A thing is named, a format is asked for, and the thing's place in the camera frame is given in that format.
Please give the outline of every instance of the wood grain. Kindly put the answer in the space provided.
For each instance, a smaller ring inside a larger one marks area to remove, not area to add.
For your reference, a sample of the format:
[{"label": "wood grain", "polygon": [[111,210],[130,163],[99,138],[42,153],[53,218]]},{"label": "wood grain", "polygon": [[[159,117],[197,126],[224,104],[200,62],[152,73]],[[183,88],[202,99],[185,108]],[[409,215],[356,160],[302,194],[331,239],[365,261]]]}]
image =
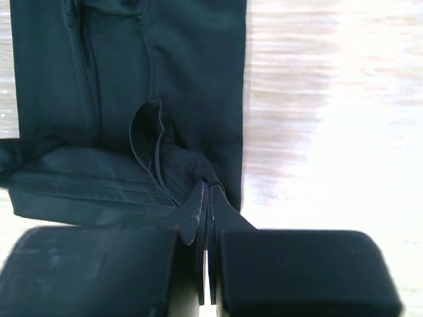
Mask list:
[{"label": "wood grain", "polygon": [[[422,317],[423,2],[251,0],[247,26],[243,215],[368,233],[404,315]],[[4,0],[0,52],[0,137],[16,137]],[[40,223],[13,216],[0,192],[0,261]]]}]

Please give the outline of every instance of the fabric fold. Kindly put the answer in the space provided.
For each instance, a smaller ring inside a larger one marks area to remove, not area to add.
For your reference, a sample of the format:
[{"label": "fabric fold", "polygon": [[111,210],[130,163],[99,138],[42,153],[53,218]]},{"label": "fabric fold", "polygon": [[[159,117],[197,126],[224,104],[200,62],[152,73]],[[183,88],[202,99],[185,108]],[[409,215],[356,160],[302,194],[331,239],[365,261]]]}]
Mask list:
[{"label": "fabric fold", "polygon": [[151,224],[175,204],[134,157],[58,137],[0,140],[0,186],[15,214],[71,225]]},{"label": "fabric fold", "polygon": [[184,203],[198,182],[221,185],[204,155],[177,144],[172,120],[163,113],[159,99],[146,102],[135,113],[130,141],[140,165],[176,205]]}]

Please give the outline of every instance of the dark green pants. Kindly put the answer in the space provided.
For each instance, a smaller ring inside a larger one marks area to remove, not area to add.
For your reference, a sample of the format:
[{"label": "dark green pants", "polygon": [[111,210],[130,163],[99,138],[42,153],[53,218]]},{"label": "dark green pants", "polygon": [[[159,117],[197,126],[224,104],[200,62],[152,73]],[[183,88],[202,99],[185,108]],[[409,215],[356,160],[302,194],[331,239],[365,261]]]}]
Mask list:
[{"label": "dark green pants", "polygon": [[17,215],[154,223],[199,180],[241,207],[245,0],[11,1]]}]

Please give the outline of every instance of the fabric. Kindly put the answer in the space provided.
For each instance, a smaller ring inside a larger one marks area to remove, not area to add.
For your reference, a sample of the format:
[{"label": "fabric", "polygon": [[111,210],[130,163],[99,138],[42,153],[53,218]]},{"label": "fabric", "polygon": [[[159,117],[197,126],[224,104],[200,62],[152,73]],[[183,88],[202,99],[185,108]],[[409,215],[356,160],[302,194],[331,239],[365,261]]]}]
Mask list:
[{"label": "fabric", "polygon": [[15,214],[154,223],[199,181],[239,211],[245,9],[11,1],[20,139],[0,142],[0,186]]}]

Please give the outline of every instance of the wooden floor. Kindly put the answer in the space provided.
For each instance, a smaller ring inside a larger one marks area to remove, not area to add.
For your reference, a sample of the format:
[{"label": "wooden floor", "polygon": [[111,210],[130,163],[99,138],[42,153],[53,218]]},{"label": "wooden floor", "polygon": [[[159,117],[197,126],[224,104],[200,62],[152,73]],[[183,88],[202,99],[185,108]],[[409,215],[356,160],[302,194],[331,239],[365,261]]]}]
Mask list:
[{"label": "wooden floor", "polygon": [[[423,317],[423,1],[250,0],[247,23],[243,215],[368,233],[404,315]],[[5,0],[0,116],[0,137],[16,137]],[[14,217],[0,192],[0,265],[40,223]]]}]

